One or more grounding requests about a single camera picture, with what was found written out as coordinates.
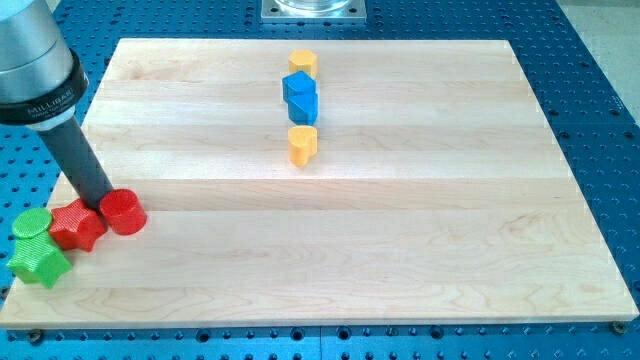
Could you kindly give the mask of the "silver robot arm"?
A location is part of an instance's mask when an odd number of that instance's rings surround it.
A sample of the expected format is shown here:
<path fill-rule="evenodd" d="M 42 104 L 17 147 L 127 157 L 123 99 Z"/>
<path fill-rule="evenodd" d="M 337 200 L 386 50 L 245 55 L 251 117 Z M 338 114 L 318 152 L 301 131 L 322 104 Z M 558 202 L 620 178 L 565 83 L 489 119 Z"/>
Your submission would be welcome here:
<path fill-rule="evenodd" d="M 1 123 L 49 131 L 75 115 L 88 88 L 44 0 L 1 3 Z"/>

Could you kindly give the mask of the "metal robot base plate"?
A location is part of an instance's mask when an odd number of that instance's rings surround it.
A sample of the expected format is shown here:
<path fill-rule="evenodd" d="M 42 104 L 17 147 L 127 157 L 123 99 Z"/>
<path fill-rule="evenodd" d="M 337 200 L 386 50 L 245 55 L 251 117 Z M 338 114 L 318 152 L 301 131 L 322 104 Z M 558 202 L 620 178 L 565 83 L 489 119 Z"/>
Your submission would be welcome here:
<path fill-rule="evenodd" d="M 263 23 L 364 23 L 365 0 L 262 0 Z"/>

